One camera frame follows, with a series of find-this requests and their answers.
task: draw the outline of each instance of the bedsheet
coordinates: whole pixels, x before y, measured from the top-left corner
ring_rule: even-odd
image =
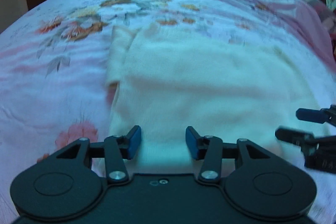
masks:
[[[303,0],[47,0],[0,34],[0,223],[17,217],[9,195],[17,174],[80,137],[107,136],[115,92],[105,87],[112,28],[153,22],[223,43],[278,46],[320,107],[335,103],[330,37]],[[294,164],[303,168],[303,159]],[[101,174],[95,162],[92,168]],[[310,216],[331,224],[335,177],[307,172],[318,185]]]

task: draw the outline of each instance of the folded garment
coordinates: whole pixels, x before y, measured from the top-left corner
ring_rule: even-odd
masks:
[[[305,79],[276,47],[233,45],[152,24],[114,27],[107,85],[117,85],[109,135],[134,125],[143,140],[130,173],[197,173],[185,129],[224,142],[247,138],[291,160],[300,149],[276,140],[286,126],[328,134],[324,125],[299,121],[298,108],[317,109]],[[222,175],[234,169],[223,160]]]

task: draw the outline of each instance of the floral bedsheet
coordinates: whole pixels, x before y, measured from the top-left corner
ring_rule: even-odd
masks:
[[[320,106],[335,103],[330,37],[303,0],[47,0],[0,34],[1,223],[17,217],[9,195],[17,174],[80,137],[107,137],[115,92],[105,87],[112,27],[153,22],[223,43],[277,45]],[[95,162],[93,170],[100,173]],[[320,188],[311,217],[331,224],[334,178],[314,178]]]

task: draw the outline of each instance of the pink flower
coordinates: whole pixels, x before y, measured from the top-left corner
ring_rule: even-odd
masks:
[[[68,132],[61,132],[55,141],[57,150],[62,149],[68,144],[79,138],[89,138],[90,142],[97,142],[98,140],[98,130],[90,122],[81,122],[73,124],[69,127]]]

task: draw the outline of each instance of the circular cover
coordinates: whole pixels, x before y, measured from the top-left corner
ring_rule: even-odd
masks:
[[[100,178],[76,160],[43,161],[19,174],[10,194],[16,208],[33,218],[68,218],[100,195]]]
[[[287,219],[307,213],[316,197],[313,179],[290,164],[252,160],[228,176],[224,190],[242,212],[260,219]]]

